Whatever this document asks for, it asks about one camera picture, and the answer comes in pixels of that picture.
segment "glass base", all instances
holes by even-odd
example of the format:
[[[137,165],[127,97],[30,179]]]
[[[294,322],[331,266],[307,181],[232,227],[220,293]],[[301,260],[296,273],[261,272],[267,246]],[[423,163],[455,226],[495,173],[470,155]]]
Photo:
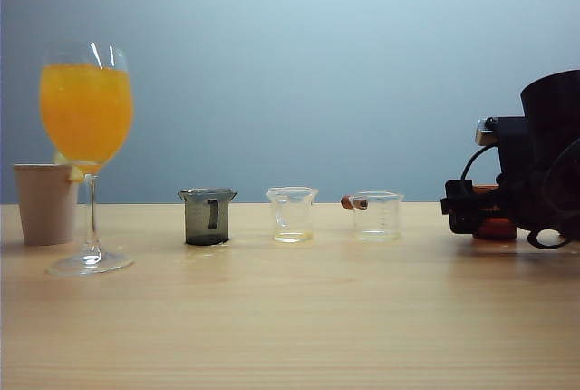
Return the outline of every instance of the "glass base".
[[[300,232],[277,232],[274,235],[274,240],[276,242],[284,242],[284,243],[296,243],[296,242],[304,242],[305,240],[311,239],[313,236],[311,231],[300,231]]]
[[[385,230],[364,230],[359,231],[358,239],[368,240],[370,242],[384,242],[389,240],[396,240],[401,237],[401,234],[396,231],[385,231]]]
[[[81,254],[59,260],[52,264],[46,271],[51,275],[75,277],[126,268],[132,263],[133,259],[131,257],[122,254],[113,254],[111,252],[103,252],[101,259],[98,261]]]

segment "blue wall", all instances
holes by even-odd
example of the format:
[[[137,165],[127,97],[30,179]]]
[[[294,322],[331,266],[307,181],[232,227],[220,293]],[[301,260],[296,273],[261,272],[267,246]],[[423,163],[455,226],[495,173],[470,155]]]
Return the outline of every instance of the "blue wall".
[[[321,201],[398,190],[437,200],[478,118],[522,114],[535,79],[580,67],[578,0],[3,0],[2,201],[11,163],[49,161],[37,111],[43,45],[125,49],[129,139],[101,202],[177,202],[228,186],[238,201],[304,184]],[[496,153],[473,177],[492,182]]]

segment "wine glass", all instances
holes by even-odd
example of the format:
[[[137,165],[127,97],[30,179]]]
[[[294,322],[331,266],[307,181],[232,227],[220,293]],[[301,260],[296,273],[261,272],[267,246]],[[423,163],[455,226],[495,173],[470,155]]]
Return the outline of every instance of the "wine glass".
[[[129,266],[130,257],[102,249],[95,222],[97,174],[122,146],[133,115],[123,51],[109,44],[50,44],[39,96],[44,128],[56,149],[84,174],[89,197],[80,252],[52,264],[48,272],[89,275]]]

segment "beige paper cup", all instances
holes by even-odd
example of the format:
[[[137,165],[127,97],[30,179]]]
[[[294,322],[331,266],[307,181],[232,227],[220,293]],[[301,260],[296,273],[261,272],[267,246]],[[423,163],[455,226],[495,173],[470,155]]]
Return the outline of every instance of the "beige paper cup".
[[[70,165],[14,165],[24,244],[73,240],[78,184]]]

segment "orange juice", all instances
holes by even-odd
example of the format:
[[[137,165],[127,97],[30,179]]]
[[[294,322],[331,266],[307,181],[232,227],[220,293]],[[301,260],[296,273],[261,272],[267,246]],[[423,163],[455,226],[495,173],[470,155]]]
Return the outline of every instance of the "orange juice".
[[[96,174],[129,133],[129,75],[89,64],[47,65],[40,81],[40,111],[56,148],[84,173]]]

